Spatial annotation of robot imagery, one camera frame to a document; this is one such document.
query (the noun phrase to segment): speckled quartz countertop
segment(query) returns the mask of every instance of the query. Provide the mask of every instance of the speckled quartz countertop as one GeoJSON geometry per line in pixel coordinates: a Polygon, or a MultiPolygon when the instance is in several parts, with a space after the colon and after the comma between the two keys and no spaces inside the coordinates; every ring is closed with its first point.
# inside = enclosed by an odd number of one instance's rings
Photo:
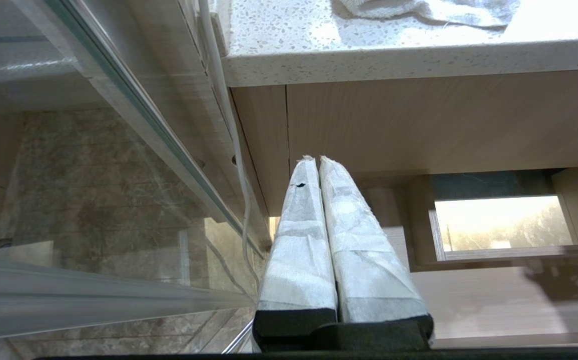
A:
{"type": "Polygon", "coordinates": [[[231,87],[578,69],[578,0],[524,0],[497,29],[353,18],[337,0],[231,1],[231,87]]]}

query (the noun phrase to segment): marble tile wall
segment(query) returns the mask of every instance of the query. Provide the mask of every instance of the marble tile wall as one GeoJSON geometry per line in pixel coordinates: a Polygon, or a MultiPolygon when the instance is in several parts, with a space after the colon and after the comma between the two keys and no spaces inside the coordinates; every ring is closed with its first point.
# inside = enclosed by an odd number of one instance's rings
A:
{"type": "MultiPolygon", "coordinates": [[[[53,242],[54,267],[255,294],[241,240],[112,109],[28,116],[0,237],[53,242]]],[[[220,310],[11,337],[22,359],[220,352],[254,311],[220,310]]]]}

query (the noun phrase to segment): white paper wrapping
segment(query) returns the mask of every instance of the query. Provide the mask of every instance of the white paper wrapping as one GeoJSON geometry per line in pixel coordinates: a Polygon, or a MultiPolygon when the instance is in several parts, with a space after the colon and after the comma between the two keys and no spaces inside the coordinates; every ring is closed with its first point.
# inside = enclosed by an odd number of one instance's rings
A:
{"type": "Polygon", "coordinates": [[[408,269],[344,166],[323,156],[320,178],[341,321],[384,322],[427,315],[408,269]]]}
{"type": "Polygon", "coordinates": [[[312,157],[298,162],[284,197],[258,310],[337,308],[337,293],[318,169],[312,157]]]}

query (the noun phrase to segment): wooden cabinet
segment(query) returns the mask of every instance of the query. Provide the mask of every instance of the wooden cabinet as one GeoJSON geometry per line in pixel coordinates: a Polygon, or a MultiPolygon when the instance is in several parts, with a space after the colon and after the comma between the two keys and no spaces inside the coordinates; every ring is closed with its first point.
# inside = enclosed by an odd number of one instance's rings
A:
{"type": "Polygon", "coordinates": [[[272,216],[302,155],[359,181],[578,166],[578,70],[232,91],[272,216]]]}

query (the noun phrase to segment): white cable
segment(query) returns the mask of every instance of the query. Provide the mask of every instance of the white cable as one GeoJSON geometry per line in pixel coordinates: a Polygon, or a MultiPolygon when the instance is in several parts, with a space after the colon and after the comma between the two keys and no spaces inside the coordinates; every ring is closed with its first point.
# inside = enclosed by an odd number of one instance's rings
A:
{"type": "Polygon", "coordinates": [[[218,92],[220,103],[222,103],[222,114],[227,121],[229,132],[231,133],[231,139],[233,140],[233,148],[234,152],[236,153],[236,167],[238,167],[238,178],[240,181],[240,187],[242,188],[242,196],[245,199],[245,216],[242,221],[242,256],[245,258],[247,268],[255,279],[255,287],[258,289],[260,287],[260,280],[257,278],[257,274],[253,270],[251,262],[248,258],[248,218],[251,212],[251,204],[247,189],[247,178],[245,177],[244,162],[242,161],[242,151],[240,150],[238,128],[236,127],[236,120],[233,116],[233,111],[231,110],[231,101],[229,100],[229,95],[227,94],[227,82],[224,80],[220,51],[218,50],[218,43],[216,42],[215,34],[213,33],[213,25],[211,25],[209,1],[199,0],[198,2],[200,3],[200,20],[202,23],[202,29],[204,30],[204,37],[206,38],[207,50],[209,52],[209,59],[207,63],[211,69],[211,78],[213,78],[213,80],[216,82],[216,91],[218,92]]]}

